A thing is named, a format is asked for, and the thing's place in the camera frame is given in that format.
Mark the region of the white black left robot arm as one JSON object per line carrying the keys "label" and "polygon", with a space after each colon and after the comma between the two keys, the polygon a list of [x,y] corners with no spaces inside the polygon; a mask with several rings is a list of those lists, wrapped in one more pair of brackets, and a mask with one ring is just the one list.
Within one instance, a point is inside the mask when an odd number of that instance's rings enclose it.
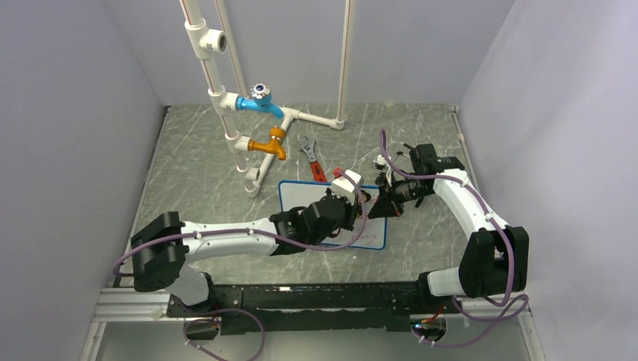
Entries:
{"label": "white black left robot arm", "polygon": [[205,224],[165,212],[131,239],[132,279],[135,291],[167,290],[194,314],[210,314],[217,294],[212,277],[192,263],[222,256],[283,256],[320,250],[321,242],[339,231],[354,229],[361,213],[360,197],[339,196],[326,190],[307,206],[291,208],[246,223]]}

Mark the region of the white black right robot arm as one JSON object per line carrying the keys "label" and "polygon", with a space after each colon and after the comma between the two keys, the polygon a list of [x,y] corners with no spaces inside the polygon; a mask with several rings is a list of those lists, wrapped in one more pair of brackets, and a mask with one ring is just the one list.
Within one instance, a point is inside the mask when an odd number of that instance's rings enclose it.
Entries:
{"label": "white black right robot arm", "polygon": [[437,309],[444,299],[484,299],[496,307],[509,305],[513,293],[527,282],[529,236],[511,226],[487,204],[456,156],[440,157],[432,144],[409,147],[412,171],[396,166],[384,145],[375,161],[380,174],[378,198],[370,219],[400,217],[404,205],[417,206],[431,195],[451,210],[467,237],[460,264],[418,276],[415,304],[424,312]]}

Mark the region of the blue framed whiteboard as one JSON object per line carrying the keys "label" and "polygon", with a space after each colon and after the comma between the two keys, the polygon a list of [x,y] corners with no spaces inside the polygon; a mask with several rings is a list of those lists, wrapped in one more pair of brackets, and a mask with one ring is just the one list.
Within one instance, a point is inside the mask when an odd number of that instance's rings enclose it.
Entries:
{"label": "blue framed whiteboard", "polygon": [[[300,180],[282,180],[278,185],[279,199],[282,211],[289,211],[299,206],[309,206],[326,195],[329,183],[318,183]],[[367,250],[383,250],[387,243],[387,219],[375,218],[366,220],[363,224],[361,216],[354,222],[354,230],[342,229],[335,238],[325,238],[321,245],[338,246],[346,244],[361,230],[363,233],[354,242],[352,248]]]}

